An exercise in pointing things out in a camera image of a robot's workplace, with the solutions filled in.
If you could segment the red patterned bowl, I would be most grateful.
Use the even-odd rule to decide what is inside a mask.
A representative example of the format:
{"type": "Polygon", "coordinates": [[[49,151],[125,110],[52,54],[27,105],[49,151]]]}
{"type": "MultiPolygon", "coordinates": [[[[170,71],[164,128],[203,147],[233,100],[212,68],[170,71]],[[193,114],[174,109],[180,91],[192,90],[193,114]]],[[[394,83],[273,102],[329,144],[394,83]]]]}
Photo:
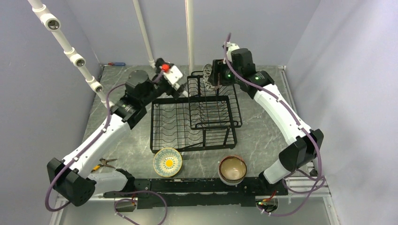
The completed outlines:
{"type": "Polygon", "coordinates": [[[211,64],[205,64],[202,68],[203,70],[203,83],[207,91],[214,91],[215,86],[212,85],[208,79],[210,78],[211,72],[212,72],[212,65],[211,64]]]}

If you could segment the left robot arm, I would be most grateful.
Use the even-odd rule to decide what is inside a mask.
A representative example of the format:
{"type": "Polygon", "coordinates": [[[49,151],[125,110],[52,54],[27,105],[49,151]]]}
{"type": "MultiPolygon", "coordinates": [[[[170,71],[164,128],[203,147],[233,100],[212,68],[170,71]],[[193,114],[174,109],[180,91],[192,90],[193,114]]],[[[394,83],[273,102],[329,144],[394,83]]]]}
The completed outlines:
{"type": "Polygon", "coordinates": [[[184,89],[179,81],[183,73],[177,68],[158,71],[150,79],[144,70],[133,71],[130,78],[121,86],[124,95],[111,105],[106,96],[107,116],[100,126],[75,150],[62,160],[51,159],[47,164],[50,187],[67,199],[67,204],[81,206],[93,195],[118,192],[124,197],[134,193],[135,178],[124,169],[115,169],[108,173],[92,174],[109,147],[118,142],[146,115],[146,106],[162,94],[175,98],[182,95],[184,89]]]}

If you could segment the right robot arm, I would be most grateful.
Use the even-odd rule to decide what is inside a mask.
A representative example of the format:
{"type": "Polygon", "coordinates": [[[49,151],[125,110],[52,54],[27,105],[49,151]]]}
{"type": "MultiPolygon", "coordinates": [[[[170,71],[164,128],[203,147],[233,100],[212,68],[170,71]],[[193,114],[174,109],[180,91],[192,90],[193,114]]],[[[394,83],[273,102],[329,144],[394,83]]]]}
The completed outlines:
{"type": "Polygon", "coordinates": [[[259,174],[259,190],[269,195],[284,178],[318,157],[324,135],[293,111],[266,71],[256,70],[251,51],[231,46],[226,49],[224,59],[213,60],[212,64],[203,67],[206,88],[215,90],[221,86],[239,85],[268,113],[288,145],[279,153],[278,159],[259,174]]]}

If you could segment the blue yellow patterned bowl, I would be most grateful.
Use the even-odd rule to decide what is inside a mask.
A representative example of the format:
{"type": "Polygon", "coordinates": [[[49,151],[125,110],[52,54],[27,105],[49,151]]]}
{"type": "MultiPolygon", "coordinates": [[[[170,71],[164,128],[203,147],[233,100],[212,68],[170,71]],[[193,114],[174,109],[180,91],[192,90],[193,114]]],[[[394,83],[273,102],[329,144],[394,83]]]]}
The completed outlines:
{"type": "Polygon", "coordinates": [[[180,172],[182,166],[182,155],[176,149],[163,148],[154,155],[153,168],[161,177],[174,177],[180,172]]]}

